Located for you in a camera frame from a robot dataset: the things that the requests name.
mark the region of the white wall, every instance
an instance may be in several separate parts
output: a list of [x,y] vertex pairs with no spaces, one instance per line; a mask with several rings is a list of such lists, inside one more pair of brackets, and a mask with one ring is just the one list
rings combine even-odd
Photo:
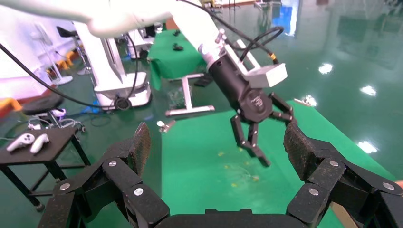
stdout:
[[[31,71],[51,65],[48,57],[39,42],[31,39],[30,34],[35,31],[34,22],[42,23],[53,41],[48,47],[65,55],[74,49],[70,38],[61,38],[56,26],[67,30],[75,30],[69,21],[51,19],[19,12],[0,6],[0,42],[11,51]],[[53,54],[55,60],[63,57]],[[5,53],[0,51],[0,98],[13,97],[16,99],[38,96],[45,91],[45,87],[34,81],[25,71],[15,64]]]

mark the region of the black chair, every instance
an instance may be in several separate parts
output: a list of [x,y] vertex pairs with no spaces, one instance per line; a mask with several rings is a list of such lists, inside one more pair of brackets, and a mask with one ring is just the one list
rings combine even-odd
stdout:
[[76,124],[79,124],[80,125],[79,130],[84,132],[85,127],[81,122],[75,121],[73,119],[64,119],[64,121],[70,120],[71,123],[63,125],[53,114],[52,110],[63,111],[63,110],[59,109],[59,106],[63,102],[64,102],[63,97],[52,93],[49,96],[45,96],[45,97],[42,97],[37,100],[24,104],[22,106],[22,113],[25,115],[34,115],[34,116],[37,115],[38,118],[45,120],[46,122],[49,122],[52,125],[57,126],[58,128],[64,128],[64,127],[67,127],[70,125],[74,126]]
[[77,31],[68,31],[65,30],[62,27],[56,26],[56,29],[59,32],[59,35],[63,38],[73,38],[74,44],[76,45],[76,49],[78,52],[78,55],[81,57],[81,59],[83,60],[84,63],[84,69],[80,70],[77,72],[78,75],[87,75],[87,74],[91,74],[92,70],[91,70],[91,66],[90,64],[87,62],[87,59],[85,58],[85,51],[81,49],[80,44],[78,43],[78,40],[80,40],[80,37],[78,36]]

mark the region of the white metal frame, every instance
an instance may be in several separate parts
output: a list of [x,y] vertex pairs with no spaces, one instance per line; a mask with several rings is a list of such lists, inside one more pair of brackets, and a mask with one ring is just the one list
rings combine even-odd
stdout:
[[179,80],[179,79],[182,80],[183,95],[185,97],[186,108],[166,111],[166,113],[165,113],[166,116],[200,113],[200,112],[211,112],[211,111],[215,110],[214,106],[212,106],[212,105],[201,106],[201,107],[192,106],[192,98],[191,98],[191,93],[190,93],[190,88],[189,88],[189,78],[202,77],[203,75],[204,74],[186,75],[185,77],[177,79],[177,80]]

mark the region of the green tablecloth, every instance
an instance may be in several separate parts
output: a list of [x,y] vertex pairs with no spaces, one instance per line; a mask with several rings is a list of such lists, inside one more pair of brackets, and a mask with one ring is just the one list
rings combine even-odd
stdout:
[[[291,104],[307,136],[331,142],[349,161],[394,180],[314,108]],[[242,208],[251,208],[253,213],[285,213],[302,186],[284,150],[284,124],[266,120],[259,125],[259,146],[272,163],[264,168],[236,146],[230,125],[234,114],[180,120],[163,135],[162,199],[172,215]],[[320,227],[342,225],[329,210]]]
[[[148,58],[151,60],[151,85],[159,90],[161,77],[180,78],[205,70],[206,63],[196,49],[181,33],[177,37],[174,30],[157,34],[151,46]],[[183,47],[183,51],[174,51],[173,44]]]

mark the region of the black cable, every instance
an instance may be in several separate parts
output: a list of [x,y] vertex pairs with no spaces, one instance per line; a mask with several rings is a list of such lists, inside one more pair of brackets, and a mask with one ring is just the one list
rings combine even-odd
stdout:
[[130,37],[129,33],[126,34],[127,38],[129,38],[130,43],[132,43],[133,49],[134,49],[134,55],[136,57],[136,73],[134,75],[134,82],[133,82],[133,86],[132,86],[132,90],[130,91],[129,95],[127,96],[127,99],[129,99],[129,97],[132,95],[135,87],[136,87],[136,81],[137,81],[137,72],[138,72],[138,60],[137,60],[137,50],[136,50],[136,46],[134,45],[134,42],[132,40],[132,38]]
[[217,15],[215,15],[214,13],[212,13],[211,11],[209,11],[208,9],[201,7],[197,4],[194,4],[192,2],[188,2],[186,0],[177,0],[177,1],[182,1],[185,2],[187,4],[190,4],[194,7],[197,7],[205,12],[207,12],[211,17],[213,17],[214,19],[216,19],[219,23],[221,23],[222,25],[224,25],[225,27],[227,27],[229,30],[231,30],[232,32],[236,33],[238,36],[240,36],[241,38],[246,39],[247,41],[249,41],[250,43],[252,43],[253,45],[256,45],[257,47],[261,48],[262,50],[264,50],[269,56],[270,58],[273,60],[274,64],[278,64],[279,61],[276,59],[276,56],[267,48],[265,47],[263,44],[254,41],[252,38],[248,37],[247,35],[245,35],[243,32],[239,31],[238,29],[234,28],[232,25],[228,24],[226,21],[224,21],[223,19],[219,18]]
[[1,43],[0,43],[0,49],[6,53],[7,56],[9,56],[19,67],[21,67],[25,72],[29,74],[29,76],[33,77],[37,82],[39,82],[41,85],[46,87],[48,90],[52,91],[55,94],[58,94],[70,101],[76,102],[80,105],[85,105],[85,106],[90,106],[90,107],[95,107],[95,108],[108,108],[108,106],[99,106],[99,105],[94,105],[94,104],[87,104],[85,102],[76,100],[75,98],[72,98],[70,96],[67,96],[57,89],[54,89],[53,87],[49,86],[45,82],[43,82],[40,78],[38,78],[34,73],[32,73],[23,63],[21,63],[11,52],[9,52]]
[[[275,26],[270,28],[269,30],[267,30],[266,32],[260,34],[259,36],[257,36],[253,41],[254,42],[258,42],[260,39],[262,39],[263,37],[269,35],[270,33],[273,33],[277,31],[276,34],[274,34],[273,36],[271,36],[270,38],[268,38],[267,40],[265,40],[264,42],[262,42],[261,44],[266,45],[269,42],[271,42],[272,40],[274,40],[275,38],[277,38],[281,33],[283,33],[284,31],[284,27],[282,26]],[[249,43],[249,45],[244,49],[242,55],[240,56],[240,61],[243,61],[243,59],[246,57],[247,53],[252,50],[258,48],[256,45],[254,46],[254,44],[251,42]]]

